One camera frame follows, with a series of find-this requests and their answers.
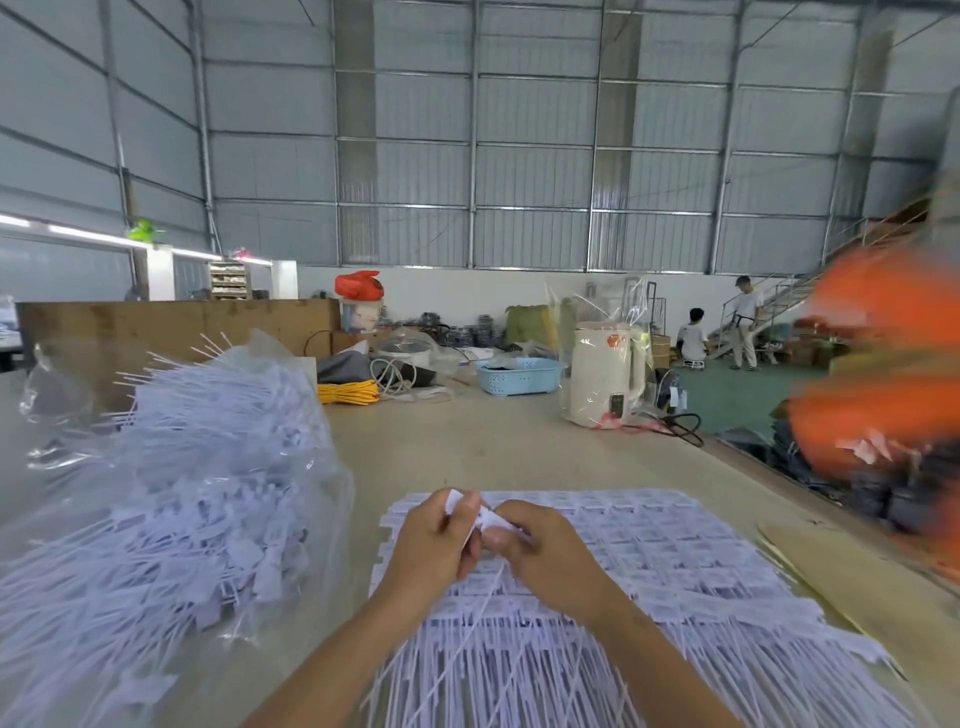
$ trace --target white pants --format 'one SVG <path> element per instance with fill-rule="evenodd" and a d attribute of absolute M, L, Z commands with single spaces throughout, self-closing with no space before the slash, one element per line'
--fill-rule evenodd
<path fill-rule="evenodd" d="M 733 363 L 743 366 L 743 354 L 747 354 L 747 366 L 756 366 L 756 351 L 754 350 L 754 333 L 750 327 L 754 324 L 750 319 L 740 319 L 731 329 L 730 338 L 733 344 Z"/>

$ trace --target person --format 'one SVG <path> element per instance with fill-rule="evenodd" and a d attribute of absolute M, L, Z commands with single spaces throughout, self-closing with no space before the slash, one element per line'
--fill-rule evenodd
<path fill-rule="evenodd" d="M 680 327 L 680 333 L 677 334 L 677 348 L 684 358 L 684 364 L 690 362 L 701 362 L 707 358 L 707 335 L 701 327 L 704 320 L 703 308 L 690 309 L 690 323 Z"/>
<path fill-rule="evenodd" d="M 540 601 L 583 625 L 626 682 L 651 728 L 740 723 L 694 667 L 600 568 L 576 530 L 552 508 L 508 500 L 496 509 L 529 534 L 472 530 L 480 496 L 467 492 L 451 516 L 449 489 L 412 509 L 370 599 L 257 708 L 243 728 L 343 726 L 376 669 L 412 637 L 434 602 L 465 578 L 481 546 L 505 558 Z"/>
<path fill-rule="evenodd" d="M 740 276 L 736 280 L 736 287 L 740 295 L 733 302 L 733 321 L 731 339 L 733 347 L 733 364 L 731 369 L 740 369 L 743 366 L 743 356 L 747 356 L 747 371 L 756 371 L 756 350 L 754 349 L 754 332 L 759 317 L 761 297 L 760 292 L 750 283 L 750 276 Z"/>

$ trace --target blue plastic basket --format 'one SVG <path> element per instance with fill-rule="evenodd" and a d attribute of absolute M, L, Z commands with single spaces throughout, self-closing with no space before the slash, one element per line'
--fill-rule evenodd
<path fill-rule="evenodd" d="M 484 392 L 495 397 L 510 395 L 534 395 L 541 392 L 553 392 L 560 386 L 560 362 L 553 359 L 540 359 L 535 356 L 521 356 L 515 359 L 519 369 L 492 372 L 488 362 L 475 361 L 477 379 Z"/>

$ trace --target white t-shirt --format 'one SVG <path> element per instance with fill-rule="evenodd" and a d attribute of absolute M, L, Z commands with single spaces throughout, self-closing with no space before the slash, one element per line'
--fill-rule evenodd
<path fill-rule="evenodd" d="M 700 324 L 684 324 L 680 327 L 677 338 L 684 342 L 681 349 L 684 359 L 702 361 L 707 358 L 707 347 L 704 346 L 707 342 L 707 335 L 700 328 Z"/>
<path fill-rule="evenodd" d="M 733 310 L 739 316 L 745 319 L 756 319 L 756 310 L 763 305 L 763 296 L 759 291 L 753 290 L 750 293 L 741 293 L 736 297 L 736 308 Z"/>

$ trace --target green floor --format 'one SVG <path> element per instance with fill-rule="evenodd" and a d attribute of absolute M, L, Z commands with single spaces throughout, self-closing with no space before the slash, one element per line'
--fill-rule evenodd
<path fill-rule="evenodd" d="M 755 372 L 730 369 L 729 359 L 707 362 L 702 372 L 679 369 L 686 388 L 687 409 L 703 418 L 703 430 L 717 432 L 747 427 L 771 437 L 770 411 L 826 372 L 812 367 L 761 364 Z"/>

